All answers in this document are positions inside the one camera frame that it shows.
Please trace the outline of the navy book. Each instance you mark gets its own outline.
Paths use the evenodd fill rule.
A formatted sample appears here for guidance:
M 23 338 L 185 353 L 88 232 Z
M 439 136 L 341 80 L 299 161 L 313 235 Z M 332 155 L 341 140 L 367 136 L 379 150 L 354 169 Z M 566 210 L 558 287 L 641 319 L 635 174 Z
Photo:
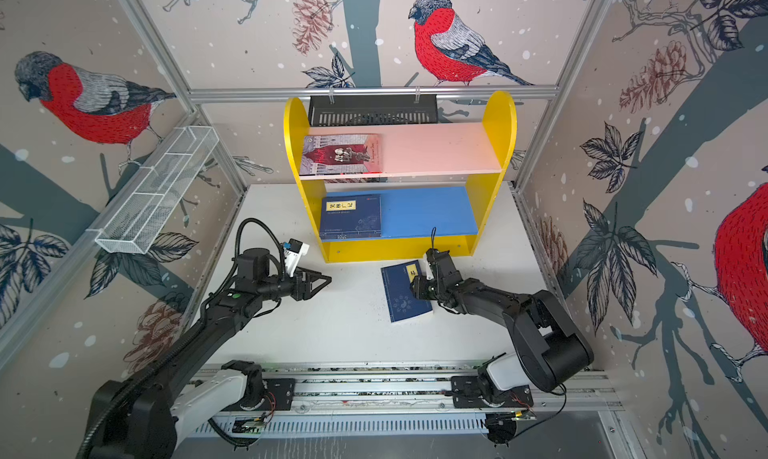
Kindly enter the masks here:
M 390 322 L 399 323 L 433 312 L 428 300 L 418 299 L 411 290 L 413 280 L 421 274 L 418 260 L 381 269 Z
M 322 201 L 319 236 L 324 241 L 380 237 L 381 199 L 378 194 L 327 196 Z

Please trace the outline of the red illustrated book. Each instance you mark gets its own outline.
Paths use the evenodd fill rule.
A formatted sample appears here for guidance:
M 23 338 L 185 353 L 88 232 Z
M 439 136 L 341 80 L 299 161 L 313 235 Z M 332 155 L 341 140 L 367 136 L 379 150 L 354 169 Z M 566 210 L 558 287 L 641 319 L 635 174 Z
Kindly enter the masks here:
M 325 134 L 304 138 L 300 176 L 382 172 L 379 134 Z

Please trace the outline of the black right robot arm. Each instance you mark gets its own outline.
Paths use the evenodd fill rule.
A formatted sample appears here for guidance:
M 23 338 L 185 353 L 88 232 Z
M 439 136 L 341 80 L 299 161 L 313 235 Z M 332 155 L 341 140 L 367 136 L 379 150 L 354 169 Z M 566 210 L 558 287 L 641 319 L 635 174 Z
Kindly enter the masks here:
M 456 315 L 482 317 L 506 328 L 514 353 L 493 358 L 478 371 L 479 396 L 500 404 L 507 392 L 533 385 L 551 393 L 590 366 L 594 352 L 553 293 L 512 293 L 476 278 L 464 279 L 450 253 L 430 248 L 429 268 L 411 282 L 419 300 L 433 301 Z

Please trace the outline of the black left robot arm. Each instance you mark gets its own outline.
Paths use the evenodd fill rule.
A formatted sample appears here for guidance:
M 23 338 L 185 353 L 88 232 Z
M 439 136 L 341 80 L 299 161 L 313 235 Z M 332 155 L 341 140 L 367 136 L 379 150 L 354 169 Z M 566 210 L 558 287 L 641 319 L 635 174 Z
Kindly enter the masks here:
M 204 386 L 184 388 L 222 345 L 266 315 L 265 302 L 306 301 L 331 283 L 330 276 L 288 260 L 300 241 L 273 243 L 273 250 L 237 247 L 225 279 L 173 346 L 128 379 L 97 390 L 77 457 L 169 458 L 222 409 L 240 401 L 255 407 L 267 398 L 261 366 L 242 360 L 226 363 Z

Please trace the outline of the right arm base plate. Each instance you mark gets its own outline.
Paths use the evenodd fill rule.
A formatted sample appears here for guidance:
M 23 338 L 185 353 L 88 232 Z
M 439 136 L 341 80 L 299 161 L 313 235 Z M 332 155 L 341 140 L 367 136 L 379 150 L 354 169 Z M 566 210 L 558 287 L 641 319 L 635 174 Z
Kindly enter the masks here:
M 490 379 L 479 376 L 452 376 L 446 394 L 456 409 L 531 409 L 534 404 L 528 385 L 501 391 Z

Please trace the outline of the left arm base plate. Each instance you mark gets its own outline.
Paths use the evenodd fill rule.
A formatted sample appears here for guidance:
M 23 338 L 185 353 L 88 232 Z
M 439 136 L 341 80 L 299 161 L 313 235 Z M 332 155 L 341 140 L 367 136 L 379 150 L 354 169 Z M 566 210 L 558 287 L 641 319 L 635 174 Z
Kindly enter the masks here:
M 282 412 L 292 408 L 296 380 L 293 378 L 261 379 L 249 382 L 244 396 L 236 403 L 242 411 Z

